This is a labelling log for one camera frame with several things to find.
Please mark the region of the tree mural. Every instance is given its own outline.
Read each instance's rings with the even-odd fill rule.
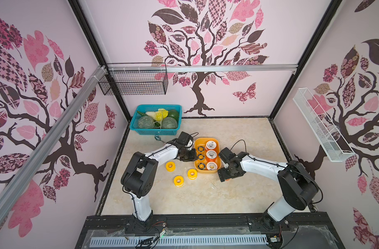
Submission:
[[[153,57],[154,66],[163,62],[167,66],[260,65],[267,59],[268,56],[264,55],[254,56],[267,46],[267,43],[256,43],[263,32],[258,30],[264,17],[262,9],[254,11],[260,0],[228,0],[231,8],[235,6],[232,13],[226,8],[226,0],[158,1],[167,8],[152,15],[159,17],[155,18],[158,24],[148,22],[148,25],[159,46],[147,41],[144,47]],[[173,78],[173,85],[179,82],[183,87],[191,86],[197,97],[197,103],[186,113],[197,110],[203,116],[206,116],[203,110],[214,109],[205,104],[200,87],[202,82],[207,85],[220,81],[229,85],[231,81],[248,76],[247,72],[168,74],[169,79]],[[234,92],[233,95],[245,102],[248,98],[255,98],[254,90],[255,84],[252,84],[246,92]]]
[[[27,39],[22,39],[13,25],[8,26],[0,19],[1,46],[6,49],[13,49],[13,47],[17,49],[23,41],[25,54],[33,66],[33,72],[28,69],[27,75],[18,61],[0,46],[0,151],[6,139],[15,145],[24,145],[34,150],[50,131],[57,118],[61,116],[62,111],[66,110],[68,95],[72,94],[75,97],[74,91],[85,83],[84,68],[81,67],[75,73],[71,58],[64,58],[57,43],[47,38],[49,45],[47,46],[44,44],[42,32],[36,30],[34,35],[34,37],[27,35]],[[12,41],[11,37],[15,37],[17,42]],[[54,58],[48,63],[49,47],[54,52],[51,56]],[[65,60],[64,67],[61,65],[61,60]],[[36,75],[37,64],[43,64],[41,76]],[[107,162],[97,167],[94,164],[79,162],[77,158],[77,151],[83,151],[81,145],[87,142],[84,134],[96,128],[92,125],[98,113],[98,103],[93,103],[95,94],[94,88],[72,123],[59,138],[57,149],[43,162],[48,167],[36,172],[43,175],[39,184],[42,185],[43,195],[55,202],[56,190],[67,186],[69,177],[72,175],[81,173],[92,175],[95,184],[95,199],[99,181],[105,181],[108,175],[102,174]],[[107,105],[105,109],[108,120],[104,130],[112,129],[116,115]],[[5,124],[9,120],[13,120],[13,124],[6,128]],[[15,172],[29,157],[27,154],[19,153],[19,147],[14,147],[14,149],[17,150],[16,153],[0,157],[0,174]],[[57,163],[61,163],[63,167],[58,172],[55,169]],[[13,176],[0,180],[0,184],[9,183]]]

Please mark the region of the green pepper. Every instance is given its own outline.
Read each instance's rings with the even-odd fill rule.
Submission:
[[[180,119],[180,113],[176,109],[171,109],[169,110],[169,114],[167,117],[172,117],[174,118],[177,122]]]

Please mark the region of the tape roll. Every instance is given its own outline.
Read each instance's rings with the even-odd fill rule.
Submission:
[[[196,179],[196,177],[198,176],[198,172],[195,170],[195,169],[190,169],[188,170],[188,178],[193,180],[193,179]]]
[[[173,163],[173,162],[166,163],[166,169],[168,172],[174,171],[175,170],[175,163]]]
[[[208,162],[206,168],[210,171],[217,170],[217,164],[215,162]]]
[[[184,178],[182,176],[174,177],[174,185],[177,187],[181,187],[184,185]]]
[[[207,149],[215,149],[217,147],[217,143],[210,140],[210,141],[207,141],[206,143],[206,148]]]

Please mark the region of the tree branch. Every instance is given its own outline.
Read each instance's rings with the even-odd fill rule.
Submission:
[[[32,145],[31,143],[29,143],[27,140],[16,140],[15,138],[12,137],[12,131],[14,128],[14,126],[16,126],[17,123],[14,123],[9,129],[8,129],[8,133],[5,133],[5,132],[0,132],[0,136],[5,136],[7,137],[11,142],[13,142],[15,145],[19,145],[19,144],[23,144],[23,145],[26,145],[27,147],[31,148],[32,150],[34,150],[36,147],[34,145]]]

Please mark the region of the white vent grille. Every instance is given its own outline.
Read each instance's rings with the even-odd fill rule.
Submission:
[[[101,247],[133,247],[139,241],[150,237],[93,237],[91,248]],[[265,245],[267,237],[264,234],[246,235],[199,235],[199,236],[163,236],[157,246],[185,245]]]

